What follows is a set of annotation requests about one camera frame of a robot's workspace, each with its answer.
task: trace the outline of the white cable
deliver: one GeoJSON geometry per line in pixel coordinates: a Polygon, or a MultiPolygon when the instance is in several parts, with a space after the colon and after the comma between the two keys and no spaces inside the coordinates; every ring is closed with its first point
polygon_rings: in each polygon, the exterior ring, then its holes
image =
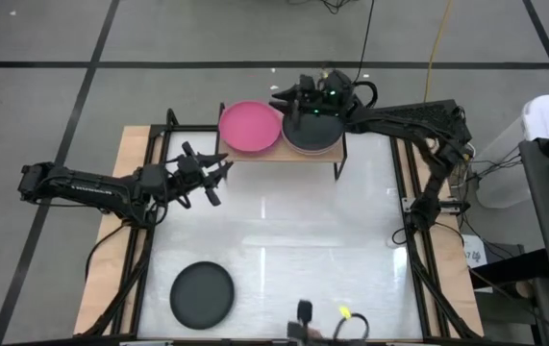
{"type": "Polygon", "coordinates": [[[477,151],[475,150],[475,147],[470,142],[466,143],[471,150],[473,151],[473,155],[470,157],[470,160],[468,161],[468,166],[466,167],[466,170],[464,171],[464,177],[462,179],[462,182],[458,185],[450,185],[449,188],[460,188],[466,184],[466,177],[468,176],[468,171],[470,170],[470,164],[475,160],[475,155],[477,154],[477,151]]]}

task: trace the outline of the floor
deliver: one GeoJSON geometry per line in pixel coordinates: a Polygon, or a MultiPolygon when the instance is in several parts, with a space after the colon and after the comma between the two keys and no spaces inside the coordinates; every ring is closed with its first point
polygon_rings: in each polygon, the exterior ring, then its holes
{"type": "MultiPolygon", "coordinates": [[[[168,107],[212,124],[219,102],[266,100],[323,62],[357,73],[369,1],[336,16],[303,2],[0,1],[0,341],[71,335],[100,220],[21,203],[21,166],[110,174],[123,126],[162,122],[168,107]]],[[[362,75],[378,106],[421,101],[445,4],[376,1],[362,75]]],[[[549,93],[549,0],[455,0],[436,62],[429,99],[463,105],[481,151],[549,93]]],[[[532,209],[474,206],[469,218],[489,240],[540,248],[532,209]]]]}

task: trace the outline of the wooden shelf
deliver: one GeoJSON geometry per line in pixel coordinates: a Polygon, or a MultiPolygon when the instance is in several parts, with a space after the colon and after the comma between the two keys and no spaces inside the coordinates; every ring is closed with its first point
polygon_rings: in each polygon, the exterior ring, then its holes
{"type": "Polygon", "coordinates": [[[283,138],[263,153],[246,154],[231,148],[223,139],[218,139],[218,152],[229,154],[227,161],[272,161],[272,162],[330,162],[344,161],[344,141],[341,138],[328,152],[319,155],[305,155],[291,148],[283,138]]]}

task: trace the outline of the yellow clip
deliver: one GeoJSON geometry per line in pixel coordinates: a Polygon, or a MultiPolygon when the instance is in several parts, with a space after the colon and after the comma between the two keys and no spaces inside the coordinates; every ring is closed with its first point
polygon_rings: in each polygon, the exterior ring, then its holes
{"type": "Polygon", "coordinates": [[[346,319],[349,319],[351,318],[351,311],[349,310],[349,308],[345,307],[345,306],[340,306],[340,313],[342,313],[342,316],[346,319]]]}

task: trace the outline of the cable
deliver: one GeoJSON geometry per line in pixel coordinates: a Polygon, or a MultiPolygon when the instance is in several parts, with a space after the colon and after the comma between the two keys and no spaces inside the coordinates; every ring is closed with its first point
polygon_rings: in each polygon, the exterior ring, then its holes
{"type": "Polygon", "coordinates": [[[514,255],[513,255],[512,253],[510,253],[509,251],[503,249],[502,247],[500,247],[500,246],[498,246],[498,245],[496,245],[496,244],[494,244],[494,243],[492,243],[492,242],[487,241],[485,238],[483,238],[482,236],[480,236],[480,235],[477,233],[477,231],[475,231],[475,229],[473,228],[473,226],[470,225],[470,223],[468,222],[468,219],[465,218],[465,216],[462,217],[462,223],[463,223],[463,224],[465,223],[466,226],[468,226],[468,228],[470,229],[470,231],[471,231],[472,233],[474,233],[474,234],[475,234],[475,235],[485,244],[486,248],[487,248],[487,249],[490,251],[490,253],[492,253],[494,256],[500,258],[501,260],[506,260],[506,258],[504,258],[502,255],[500,255],[500,254],[494,252],[494,250],[492,250],[492,248],[491,248],[492,246],[495,247],[495,248],[497,248],[497,249],[500,249],[500,250],[501,250],[502,252],[504,252],[504,253],[507,253],[511,258],[514,257],[514,255]]]}
{"type": "Polygon", "coordinates": [[[461,165],[458,168],[458,181],[460,181],[460,176],[462,175],[462,182],[458,183],[457,185],[449,185],[449,188],[460,188],[464,186],[464,184],[466,184],[466,177],[468,177],[470,163],[473,162],[473,159],[475,159],[475,154],[476,154],[475,147],[470,142],[466,143],[466,145],[470,146],[470,148],[473,150],[473,155],[470,157],[468,161],[464,160],[464,165],[461,165]]]}
{"type": "Polygon", "coordinates": [[[331,14],[338,14],[340,8],[350,2],[351,0],[337,0],[336,4],[332,4],[327,0],[321,0],[321,3],[323,3],[331,14]]]}
{"type": "Polygon", "coordinates": [[[444,228],[447,228],[447,229],[453,231],[456,235],[458,235],[460,237],[460,240],[462,241],[462,247],[464,247],[464,237],[460,234],[460,231],[456,230],[455,228],[453,228],[451,226],[441,224],[440,222],[435,222],[435,225],[439,225],[439,226],[442,226],[444,228]]]}
{"type": "Polygon", "coordinates": [[[332,336],[332,341],[334,343],[336,343],[338,340],[338,334],[340,333],[340,328],[342,328],[342,325],[344,324],[344,322],[354,317],[361,319],[363,321],[363,324],[366,326],[365,330],[363,331],[361,340],[368,339],[368,335],[370,334],[370,325],[368,324],[368,320],[361,313],[353,312],[351,313],[351,317],[349,318],[343,317],[336,325],[336,328],[334,329],[334,335],[332,336]]]}
{"type": "Polygon", "coordinates": [[[122,230],[126,226],[127,225],[125,224],[121,224],[120,226],[118,226],[117,229],[111,231],[108,235],[104,236],[101,240],[97,241],[97,243],[94,244],[94,246],[92,247],[92,250],[90,250],[90,253],[88,254],[88,257],[86,259],[86,270],[85,270],[84,281],[88,280],[88,270],[90,269],[90,260],[92,260],[92,255],[94,255],[94,252],[97,250],[97,248],[101,246],[101,244],[106,242],[109,238],[111,238],[113,235],[120,232],[120,230],[122,230]]]}
{"type": "Polygon", "coordinates": [[[162,195],[163,195],[163,205],[162,205],[162,216],[161,216],[161,219],[156,221],[155,222],[155,226],[159,226],[162,221],[167,217],[167,211],[169,209],[169,202],[168,201],[168,198],[169,196],[167,195],[167,175],[170,175],[172,178],[173,178],[173,174],[168,171],[165,166],[162,167],[162,170],[161,170],[161,175],[162,175],[162,180],[163,180],[163,184],[162,184],[162,195]]]}
{"type": "Polygon", "coordinates": [[[366,52],[366,43],[368,42],[368,34],[370,33],[370,22],[372,21],[373,9],[374,9],[374,0],[372,0],[372,4],[370,4],[370,14],[368,15],[368,25],[366,26],[366,35],[363,38],[363,48],[362,48],[362,57],[360,58],[360,67],[358,68],[358,75],[355,77],[355,81],[353,81],[353,83],[358,81],[358,79],[360,78],[360,74],[362,73],[363,55],[366,52]]]}
{"type": "Polygon", "coordinates": [[[463,179],[462,179],[462,182],[458,185],[450,185],[449,187],[451,188],[460,188],[462,186],[464,186],[467,182],[470,182],[472,181],[473,179],[483,179],[485,178],[487,175],[491,174],[491,173],[494,173],[496,172],[497,170],[499,169],[503,169],[503,168],[511,168],[511,167],[514,167],[514,166],[517,166],[519,164],[522,164],[522,160],[520,161],[513,161],[514,159],[516,158],[519,158],[520,156],[519,155],[516,155],[512,158],[509,158],[507,159],[506,161],[501,161],[499,163],[495,163],[495,162],[492,162],[492,161],[489,161],[489,160],[483,160],[483,161],[474,161],[474,160],[471,160],[469,161],[464,167],[464,174],[463,174],[463,179]],[[470,168],[470,165],[472,163],[482,163],[482,162],[488,162],[488,163],[491,163],[492,166],[488,167],[487,169],[483,170],[481,173],[477,173],[477,174],[474,174],[472,177],[470,178],[467,178],[467,173],[469,171],[469,168],[470,168]]]}
{"type": "MultiPolygon", "coordinates": [[[[456,230],[455,228],[451,227],[451,226],[447,226],[445,224],[441,224],[440,222],[435,222],[435,225],[439,225],[439,226],[442,226],[442,227],[445,227],[451,231],[453,231],[456,235],[458,235],[460,237],[460,240],[462,241],[462,247],[464,247],[464,238],[462,237],[462,235],[460,234],[460,232],[458,230],[456,230]]],[[[399,230],[396,230],[392,235],[391,235],[391,242],[393,242],[394,244],[396,245],[404,245],[407,243],[407,240],[405,239],[404,241],[396,241],[395,237],[397,234],[399,234],[400,232],[404,231],[404,227],[399,229],[399,230]]]]}
{"type": "Polygon", "coordinates": [[[486,283],[487,285],[489,285],[490,287],[492,287],[493,289],[495,289],[497,292],[499,292],[500,294],[502,294],[503,296],[505,296],[505,298],[509,299],[510,301],[512,301],[514,304],[516,304],[520,309],[523,309],[524,311],[530,313],[532,316],[534,316],[537,320],[545,323],[548,327],[549,327],[549,321],[546,320],[545,318],[539,316],[536,312],[532,311],[531,309],[528,309],[526,307],[524,307],[523,305],[519,304],[519,302],[517,300],[515,300],[513,297],[511,297],[511,295],[509,293],[507,293],[507,291],[505,291],[504,289],[502,289],[501,287],[499,287],[497,284],[493,284],[491,283],[490,281],[488,281],[486,278],[484,278],[483,276],[481,276],[479,273],[477,273],[473,268],[471,267],[468,267],[468,271],[470,271],[471,274],[473,274],[474,276],[477,277],[477,279],[483,281],[484,283],[486,283]]]}
{"type": "Polygon", "coordinates": [[[453,3],[453,0],[447,1],[447,7],[445,7],[445,13],[443,14],[443,18],[440,20],[440,25],[438,26],[437,39],[435,39],[435,44],[433,45],[432,53],[430,54],[430,61],[428,62],[428,73],[426,75],[426,87],[424,89],[424,103],[426,103],[426,100],[428,99],[428,93],[430,92],[430,81],[432,79],[432,62],[435,59],[435,55],[437,54],[437,48],[438,48],[438,44],[440,43],[440,38],[443,35],[443,29],[445,28],[447,19],[449,19],[449,13],[451,10],[452,3],[453,3]]]}
{"type": "Polygon", "coordinates": [[[405,230],[404,227],[401,228],[400,230],[396,230],[396,231],[393,233],[393,235],[391,235],[391,242],[393,242],[393,243],[396,244],[396,245],[404,245],[404,244],[406,244],[406,243],[407,243],[407,240],[406,240],[406,239],[405,239],[405,241],[401,241],[401,242],[397,242],[396,239],[395,239],[396,235],[397,235],[398,233],[404,231],[404,230],[405,230]]]}

